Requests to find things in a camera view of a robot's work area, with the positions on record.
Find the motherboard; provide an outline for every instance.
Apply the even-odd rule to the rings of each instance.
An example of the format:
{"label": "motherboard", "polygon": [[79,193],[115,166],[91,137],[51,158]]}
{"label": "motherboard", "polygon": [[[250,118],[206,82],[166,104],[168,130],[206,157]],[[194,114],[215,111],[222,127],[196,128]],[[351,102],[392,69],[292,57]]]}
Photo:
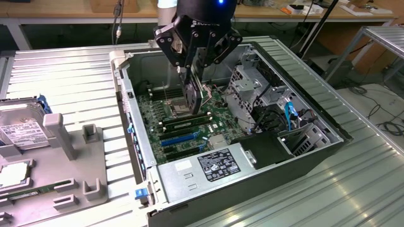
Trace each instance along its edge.
{"label": "motherboard", "polygon": [[163,100],[139,96],[143,123],[159,164],[227,146],[246,135],[226,102],[226,94],[216,86],[203,85],[202,109],[190,113],[183,95]]}

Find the corrugated metal surface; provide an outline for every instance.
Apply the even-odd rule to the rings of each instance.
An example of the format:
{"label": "corrugated metal surface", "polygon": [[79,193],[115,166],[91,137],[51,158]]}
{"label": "corrugated metal surface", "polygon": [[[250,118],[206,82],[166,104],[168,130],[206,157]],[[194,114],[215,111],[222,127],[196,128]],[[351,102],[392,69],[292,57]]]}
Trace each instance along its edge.
{"label": "corrugated metal surface", "polygon": [[279,63],[355,140],[307,176],[191,226],[403,226],[403,156],[282,43],[244,40],[283,59]]}
{"label": "corrugated metal surface", "polygon": [[55,113],[63,113],[68,131],[95,123],[104,130],[108,195],[111,202],[46,221],[36,226],[88,226],[131,215],[128,191],[135,179],[119,117],[110,52],[148,48],[147,44],[18,52],[7,98],[47,96]]}
{"label": "corrugated metal surface", "polygon": [[404,58],[404,28],[400,26],[383,27],[370,26],[363,27],[363,33],[376,40],[387,49],[396,55]]}
{"label": "corrugated metal surface", "polygon": [[[262,44],[355,140],[307,176],[192,226],[402,226],[402,155],[282,43],[268,37],[246,41]],[[146,44],[122,45],[119,49],[144,47]],[[104,128],[111,202],[47,221],[43,226],[136,226],[128,196],[135,181],[108,79],[112,78],[108,63],[112,50],[116,48],[103,46],[18,52],[16,55],[8,97],[42,92],[51,107],[70,116],[70,131],[90,122]]]}

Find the hard drive label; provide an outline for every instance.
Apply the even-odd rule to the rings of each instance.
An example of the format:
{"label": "hard drive label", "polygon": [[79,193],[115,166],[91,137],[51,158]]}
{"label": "hard drive label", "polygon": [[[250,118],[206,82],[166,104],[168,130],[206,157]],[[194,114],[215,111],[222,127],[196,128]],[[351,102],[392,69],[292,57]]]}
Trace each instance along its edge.
{"label": "hard drive label", "polygon": [[38,144],[48,140],[38,122],[0,126],[0,130],[19,147]]}
{"label": "hard drive label", "polygon": [[228,149],[198,157],[208,181],[214,182],[240,172],[240,167]]}

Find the wooden table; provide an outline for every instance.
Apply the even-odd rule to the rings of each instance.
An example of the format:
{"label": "wooden table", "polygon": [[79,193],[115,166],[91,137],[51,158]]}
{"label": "wooden table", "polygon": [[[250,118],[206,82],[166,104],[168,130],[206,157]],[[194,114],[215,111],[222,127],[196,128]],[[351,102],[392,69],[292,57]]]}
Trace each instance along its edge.
{"label": "wooden table", "polygon": [[8,17],[7,10],[10,7],[10,2],[0,0],[0,17]]}
{"label": "wooden table", "polygon": [[[156,23],[156,1],[139,0],[139,12],[124,13],[123,23]],[[10,3],[7,26],[20,50],[30,50],[31,44],[22,29],[23,24],[110,24],[112,13],[94,13],[90,0],[32,0],[31,3]],[[236,22],[302,22],[304,15],[287,15],[279,9],[239,5],[235,13]],[[316,22],[323,15],[308,16],[307,22]],[[328,18],[328,22],[383,22],[390,25],[395,15],[374,15],[356,17],[339,6]]]}

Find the hard drive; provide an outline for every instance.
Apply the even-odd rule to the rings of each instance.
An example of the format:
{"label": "hard drive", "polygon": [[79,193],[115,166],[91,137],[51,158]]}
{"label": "hard drive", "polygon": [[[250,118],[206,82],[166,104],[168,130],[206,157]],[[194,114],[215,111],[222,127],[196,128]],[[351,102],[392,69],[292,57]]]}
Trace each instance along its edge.
{"label": "hard drive", "polygon": [[43,95],[0,100],[0,145],[20,150],[48,146],[52,133],[44,128],[44,115],[52,113]]}

